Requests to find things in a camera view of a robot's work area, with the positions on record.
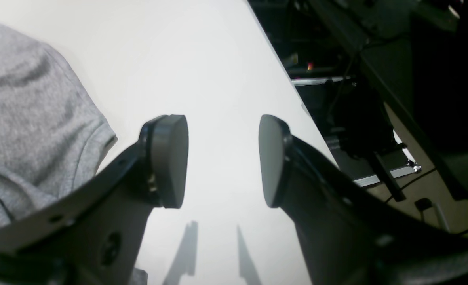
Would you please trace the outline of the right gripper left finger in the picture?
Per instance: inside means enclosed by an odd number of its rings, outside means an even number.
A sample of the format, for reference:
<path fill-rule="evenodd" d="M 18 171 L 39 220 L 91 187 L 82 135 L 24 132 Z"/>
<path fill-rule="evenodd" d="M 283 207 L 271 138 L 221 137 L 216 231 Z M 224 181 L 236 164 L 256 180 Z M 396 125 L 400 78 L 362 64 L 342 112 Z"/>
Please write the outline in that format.
<path fill-rule="evenodd" d="M 185 115 L 158 116 L 80 189 L 0 228 L 0 285 L 127 285 L 151 211 L 182 206 L 188 146 Z"/>

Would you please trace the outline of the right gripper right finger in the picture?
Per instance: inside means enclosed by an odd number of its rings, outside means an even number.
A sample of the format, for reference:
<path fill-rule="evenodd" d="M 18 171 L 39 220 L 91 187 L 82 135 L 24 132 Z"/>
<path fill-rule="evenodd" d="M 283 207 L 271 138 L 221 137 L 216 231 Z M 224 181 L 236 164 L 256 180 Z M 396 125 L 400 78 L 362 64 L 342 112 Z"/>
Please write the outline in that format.
<path fill-rule="evenodd" d="M 265 202 L 294 222 L 314 285 L 468 285 L 468 238 L 366 193 L 276 116 L 258 148 Z"/>

